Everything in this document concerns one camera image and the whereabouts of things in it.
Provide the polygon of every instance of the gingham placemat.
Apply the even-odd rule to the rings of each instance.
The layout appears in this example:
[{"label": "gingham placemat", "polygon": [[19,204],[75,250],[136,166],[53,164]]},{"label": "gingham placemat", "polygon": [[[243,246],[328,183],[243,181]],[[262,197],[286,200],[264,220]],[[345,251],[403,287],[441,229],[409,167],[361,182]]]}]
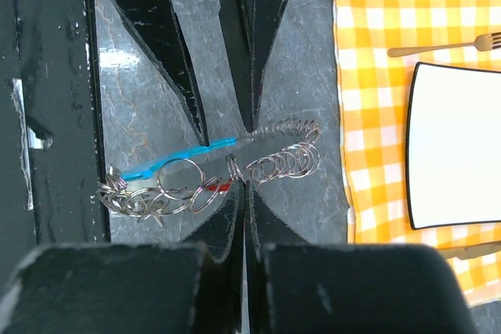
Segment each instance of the gingham placemat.
[{"label": "gingham placemat", "polygon": [[[477,52],[467,47],[387,56],[390,47],[460,43],[501,31],[501,0],[334,0],[333,14],[341,159],[351,205],[348,241],[424,243],[444,249],[501,240],[501,224],[413,231],[404,180],[405,122],[415,64],[500,70],[501,49]],[[501,252],[474,260],[454,258],[449,263],[467,299],[479,289],[501,283]],[[496,293],[475,296],[482,296],[482,301],[486,296],[494,299],[500,288],[489,291]]]}]

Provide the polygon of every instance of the fork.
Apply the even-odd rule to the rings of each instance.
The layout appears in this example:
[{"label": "fork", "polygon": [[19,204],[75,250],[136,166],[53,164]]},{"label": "fork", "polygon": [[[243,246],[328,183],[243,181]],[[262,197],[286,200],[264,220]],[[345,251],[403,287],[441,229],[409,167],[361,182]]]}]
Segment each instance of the fork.
[{"label": "fork", "polygon": [[501,32],[482,34],[475,38],[473,42],[456,43],[453,45],[440,45],[428,47],[397,47],[388,50],[388,56],[396,58],[397,56],[406,56],[418,54],[420,52],[442,50],[444,48],[475,46],[478,51],[489,51],[501,47]]}]

